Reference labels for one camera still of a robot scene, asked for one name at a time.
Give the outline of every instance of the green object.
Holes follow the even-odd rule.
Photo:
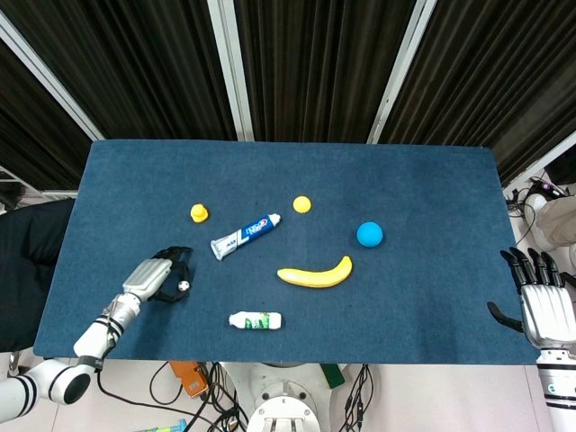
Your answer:
[[[321,363],[320,367],[322,368],[322,372],[326,377],[330,389],[336,389],[346,381],[344,375],[340,371],[340,366],[337,364]]]
[[[249,319],[244,321],[244,329],[270,329],[270,314],[268,312],[262,313],[262,319]]]
[[[186,420],[182,418],[175,426],[154,427],[153,429],[140,430],[137,432],[183,432],[185,429],[186,429]]]

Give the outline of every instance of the robotic arm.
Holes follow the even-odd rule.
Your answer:
[[[74,344],[76,366],[46,360],[24,375],[0,382],[0,423],[28,414],[39,398],[63,405],[78,401],[90,384],[90,374],[102,370],[105,357],[138,316],[143,302],[178,302],[188,294],[190,271],[178,258],[189,252],[192,252],[189,247],[169,247],[136,267],[123,284],[124,293],[114,297]],[[172,270],[182,273],[176,295],[161,291]]]
[[[532,248],[528,250],[534,268],[515,247],[500,254],[512,272],[523,319],[505,316],[492,302],[488,303],[488,309],[497,322],[524,333],[540,349],[536,364],[553,429],[572,431],[576,428],[576,356],[569,349],[576,343],[576,319],[570,294],[556,263],[547,253],[540,255]]]

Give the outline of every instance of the blue sphere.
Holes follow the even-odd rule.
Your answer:
[[[356,231],[356,238],[362,246],[367,248],[378,246],[382,242],[383,237],[382,228],[376,222],[364,222]]]

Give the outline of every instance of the toy banana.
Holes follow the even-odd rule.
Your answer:
[[[288,284],[310,288],[328,288],[344,281],[352,272],[350,256],[344,256],[339,264],[326,272],[308,272],[297,268],[281,268],[278,277]]]

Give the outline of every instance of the black chair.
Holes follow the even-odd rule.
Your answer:
[[[62,247],[74,200],[47,202],[0,215],[0,352],[31,347]]]

